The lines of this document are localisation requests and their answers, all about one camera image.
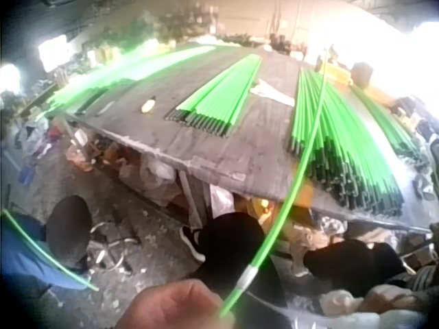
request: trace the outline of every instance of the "wooden table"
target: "wooden table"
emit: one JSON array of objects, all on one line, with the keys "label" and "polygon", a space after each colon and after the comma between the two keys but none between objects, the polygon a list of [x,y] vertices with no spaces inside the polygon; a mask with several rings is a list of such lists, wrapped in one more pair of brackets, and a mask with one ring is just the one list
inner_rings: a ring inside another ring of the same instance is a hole
[{"label": "wooden table", "polygon": [[[84,114],[75,114],[76,109],[93,94],[91,92],[66,109],[68,117],[122,145],[152,154],[179,170],[185,194],[192,199],[189,203],[198,209],[201,220],[208,213],[208,205],[203,202],[208,199],[206,188],[209,184],[242,195],[281,201],[289,190],[296,167],[296,161],[287,151],[293,108],[250,94],[229,138],[212,136],[163,119],[193,91],[249,53],[262,57],[259,79],[295,98],[302,65],[297,60],[259,49],[217,47],[210,53],[174,65],[146,80],[115,86]],[[437,221],[438,201],[424,202],[416,198],[412,187],[415,171],[388,149],[387,140],[361,102],[348,90],[343,92],[367,120],[377,143],[385,149],[405,198],[403,215],[385,218],[349,211],[311,182],[305,182],[296,203],[338,219],[428,232],[429,224]],[[152,112],[141,114],[141,106],[151,97],[156,98]],[[106,106],[108,109],[105,112],[96,115]]]}]

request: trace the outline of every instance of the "sneaker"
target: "sneaker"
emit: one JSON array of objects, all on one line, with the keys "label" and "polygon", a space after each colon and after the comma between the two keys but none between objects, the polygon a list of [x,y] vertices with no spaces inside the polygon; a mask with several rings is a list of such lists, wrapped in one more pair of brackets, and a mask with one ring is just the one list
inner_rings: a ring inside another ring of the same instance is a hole
[{"label": "sneaker", "polygon": [[201,263],[204,263],[206,261],[206,256],[201,253],[199,250],[198,244],[196,243],[193,235],[196,232],[199,232],[200,229],[192,230],[191,228],[188,228],[187,226],[183,226],[180,229],[180,238],[183,240],[184,243],[189,247],[191,250],[192,256],[198,260]]}]

